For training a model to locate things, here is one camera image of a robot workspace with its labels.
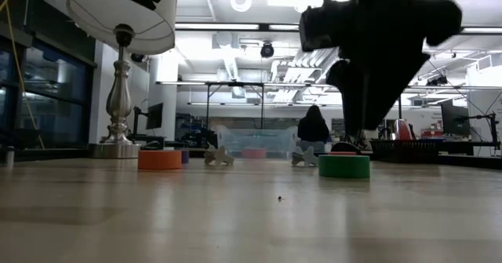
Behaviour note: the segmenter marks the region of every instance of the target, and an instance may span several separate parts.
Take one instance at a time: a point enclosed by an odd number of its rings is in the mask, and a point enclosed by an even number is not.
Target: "person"
[[[299,146],[306,151],[312,146],[315,153],[324,153],[324,144],[329,139],[329,130],[322,117],[321,110],[312,105],[298,124],[298,137],[301,139]]]

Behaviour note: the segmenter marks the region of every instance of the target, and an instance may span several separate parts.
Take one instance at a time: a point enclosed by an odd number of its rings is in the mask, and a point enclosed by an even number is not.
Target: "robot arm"
[[[461,22],[451,0],[324,0],[301,14],[299,30],[304,51],[340,48],[326,82],[342,93],[346,131],[357,135],[378,127],[429,59],[424,40],[437,46],[459,34]]]

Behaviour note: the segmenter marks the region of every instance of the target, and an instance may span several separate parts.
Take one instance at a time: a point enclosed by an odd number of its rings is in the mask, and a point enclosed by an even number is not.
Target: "computer monitor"
[[[463,107],[453,106],[453,101],[449,100],[441,103],[443,133],[454,134],[462,137],[471,135],[471,124],[469,123],[469,110]]]
[[[162,127],[163,107],[163,103],[148,107],[147,130],[153,130]]]

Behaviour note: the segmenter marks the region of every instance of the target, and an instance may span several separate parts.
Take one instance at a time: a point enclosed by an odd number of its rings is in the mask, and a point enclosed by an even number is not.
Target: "red object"
[[[181,151],[142,150],[138,155],[138,169],[181,169]]]
[[[411,131],[409,130],[408,122],[404,119],[397,119],[394,123],[396,133],[396,140],[411,141],[413,139]]]
[[[328,152],[328,155],[357,155],[356,152]]]
[[[265,148],[244,149],[242,150],[242,157],[246,159],[266,159],[267,149]]]
[[[442,130],[422,130],[422,138],[424,137],[442,137]]]

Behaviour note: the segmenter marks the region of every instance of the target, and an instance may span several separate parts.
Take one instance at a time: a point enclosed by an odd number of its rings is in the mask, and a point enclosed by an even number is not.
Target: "orange tape roll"
[[[181,151],[144,150],[138,156],[139,170],[181,169]]]

